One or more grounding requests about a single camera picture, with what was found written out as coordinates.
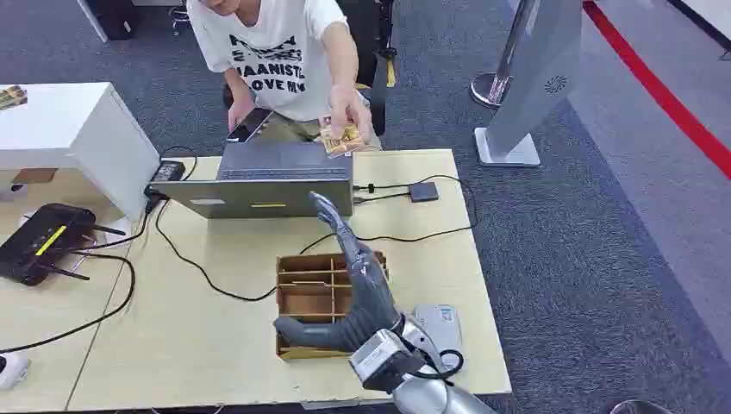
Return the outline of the person's left hand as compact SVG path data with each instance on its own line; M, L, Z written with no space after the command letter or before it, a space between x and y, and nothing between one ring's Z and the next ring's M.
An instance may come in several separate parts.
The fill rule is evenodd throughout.
M334 85L330 92L331 129L341 138L348 124L357 126L364 142L371 140L372 117L359 92L352 85Z

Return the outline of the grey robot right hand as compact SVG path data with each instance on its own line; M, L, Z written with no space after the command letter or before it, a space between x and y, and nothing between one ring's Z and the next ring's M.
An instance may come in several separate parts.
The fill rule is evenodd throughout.
M290 344L297 347L353 352L380 329L392 329L401 322L385 272L375 253L360 241L330 200L314 191L309 199L318 218L336 235L345 256L351 283L351 304L335 323L305 324L292 317L277 317L272 325Z

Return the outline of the person's right hand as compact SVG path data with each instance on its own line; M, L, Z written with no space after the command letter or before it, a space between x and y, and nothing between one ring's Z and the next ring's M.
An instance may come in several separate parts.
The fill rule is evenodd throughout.
M255 108L254 98L250 93L235 93L228 108L228 131L233 133Z

